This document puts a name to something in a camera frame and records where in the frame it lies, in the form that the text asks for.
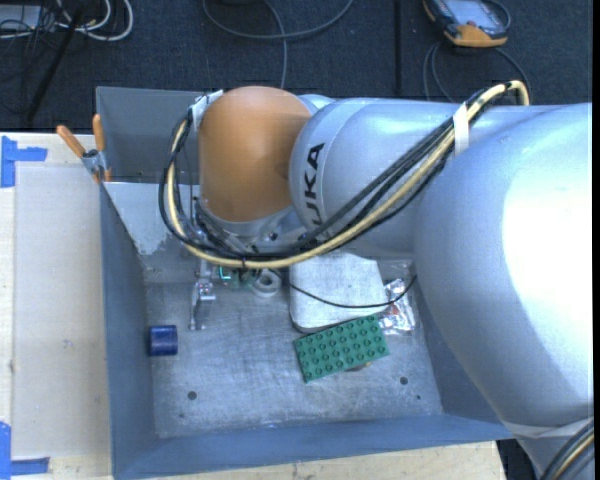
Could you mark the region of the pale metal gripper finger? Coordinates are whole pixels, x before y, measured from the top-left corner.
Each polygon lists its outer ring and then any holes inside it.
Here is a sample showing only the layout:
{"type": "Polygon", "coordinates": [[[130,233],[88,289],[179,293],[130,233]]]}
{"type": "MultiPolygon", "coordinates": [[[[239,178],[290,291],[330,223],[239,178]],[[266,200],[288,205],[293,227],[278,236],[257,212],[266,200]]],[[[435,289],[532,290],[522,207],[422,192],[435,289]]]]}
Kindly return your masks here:
{"type": "Polygon", "coordinates": [[[201,284],[196,282],[191,293],[191,307],[188,328],[190,331],[202,329],[201,284]]]}
{"type": "Polygon", "coordinates": [[[216,294],[212,282],[200,284],[200,318],[206,319],[214,307],[216,294]]]}

